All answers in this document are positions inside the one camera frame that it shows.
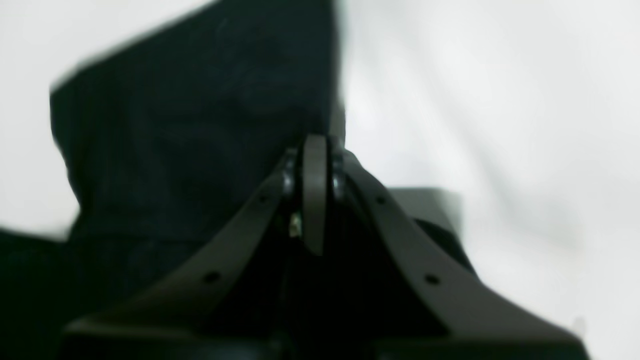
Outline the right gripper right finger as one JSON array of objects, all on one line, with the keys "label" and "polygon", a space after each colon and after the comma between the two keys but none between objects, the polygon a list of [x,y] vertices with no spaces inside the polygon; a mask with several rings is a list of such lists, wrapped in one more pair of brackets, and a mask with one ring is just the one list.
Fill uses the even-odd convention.
[{"label": "right gripper right finger", "polygon": [[330,139],[333,187],[349,181],[396,269],[444,337],[373,342],[376,351],[582,351],[567,330],[532,315],[486,287],[434,243],[390,192],[335,138]]}]

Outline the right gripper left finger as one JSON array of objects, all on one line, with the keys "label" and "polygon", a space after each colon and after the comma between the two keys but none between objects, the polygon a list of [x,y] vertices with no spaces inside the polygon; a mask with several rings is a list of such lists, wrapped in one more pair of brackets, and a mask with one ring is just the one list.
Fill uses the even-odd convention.
[{"label": "right gripper left finger", "polygon": [[269,230],[282,198],[295,190],[298,152],[281,162],[224,228],[161,281],[121,305],[71,322],[73,337],[186,340],[233,289]]}]

